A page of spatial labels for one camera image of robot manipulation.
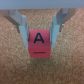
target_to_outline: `speckled surface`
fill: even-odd
[[[58,10],[19,11],[30,29],[49,29]],[[0,84],[84,84],[84,9],[65,23],[51,57],[41,59],[30,58],[21,35],[0,13]]]

